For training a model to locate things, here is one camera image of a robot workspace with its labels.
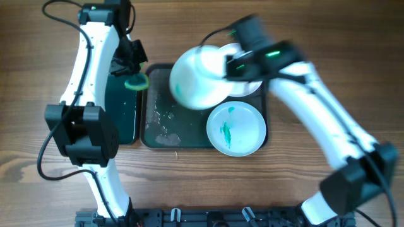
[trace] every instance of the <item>black tray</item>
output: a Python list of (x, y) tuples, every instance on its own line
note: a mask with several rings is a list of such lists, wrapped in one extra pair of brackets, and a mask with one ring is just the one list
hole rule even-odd
[[(147, 70), (150, 87), (143, 91), (140, 140), (149, 149), (209, 149), (213, 148), (206, 133), (206, 122), (215, 107), (190, 110), (178, 104), (169, 89), (170, 72), (174, 64), (154, 64)], [(242, 101), (252, 105), (264, 117), (267, 125), (266, 85), (240, 98), (227, 97), (222, 103)]]

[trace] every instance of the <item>white cup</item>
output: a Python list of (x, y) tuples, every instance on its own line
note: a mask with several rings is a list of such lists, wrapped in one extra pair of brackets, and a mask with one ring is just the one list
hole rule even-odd
[(233, 89), (223, 67), (219, 47), (194, 47), (181, 55), (170, 74), (170, 91), (174, 99), (186, 108), (204, 110), (222, 102)]

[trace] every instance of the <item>white bowl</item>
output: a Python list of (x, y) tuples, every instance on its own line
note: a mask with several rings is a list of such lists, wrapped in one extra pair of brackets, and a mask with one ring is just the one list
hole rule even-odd
[(266, 124), (253, 106), (232, 101), (212, 111), (206, 132), (212, 145), (220, 152), (241, 157), (261, 147), (266, 136)]

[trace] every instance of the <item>green sponge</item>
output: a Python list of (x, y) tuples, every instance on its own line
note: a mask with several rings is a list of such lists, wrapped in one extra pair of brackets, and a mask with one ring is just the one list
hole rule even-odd
[(125, 81), (125, 88), (134, 91), (143, 91), (150, 86), (149, 77), (144, 73), (134, 74)]

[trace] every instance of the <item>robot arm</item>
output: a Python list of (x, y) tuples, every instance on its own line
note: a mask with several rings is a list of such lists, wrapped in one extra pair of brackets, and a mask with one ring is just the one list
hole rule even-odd
[(273, 44), (255, 16), (236, 21), (229, 28), (244, 53), (227, 56), (225, 78), (269, 81), (270, 91), (307, 127), (335, 170), (320, 183), (320, 191), (299, 207), (304, 217), (301, 226), (324, 224), (383, 192), (375, 171), (380, 171), (389, 185), (397, 150), (390, 144), (379, 145), (366, 133), (330, 93), (314, 65), (290, 42)]
[[(114, 159), (119, 135), (105, 114), (104, 101), (108, 76), (138, 73), (139, 64), (147, 61), (141, 42), (132, 42), (129, 35), (126, 35), (130, 9), (129, 0), (106, 0), (104, 4), (85, 4), (80, 10), (80, 28), (90, 37), (92, 54), (80, 97), (68, 119), (54, 134), (54, 140), (63, 156), (68, 156), (80, 170), (96, 173), (100, 188), (93, 175), (84, 175), (97, 201), (97, 214), (102, 217), (102, 226), (105, 219), (111, 222), (106, 206), (118, 222), (128, 223), (132, 212), (131, 200), (119, 179)], [(80, 34), (76, 62), (68, 87), (61, 97), (61, 104), (48, 105), (45, 111), (49, 129), (62, 120), (66, 109), (72, 105), (85, 67), (87, 48), (87, 42)]]

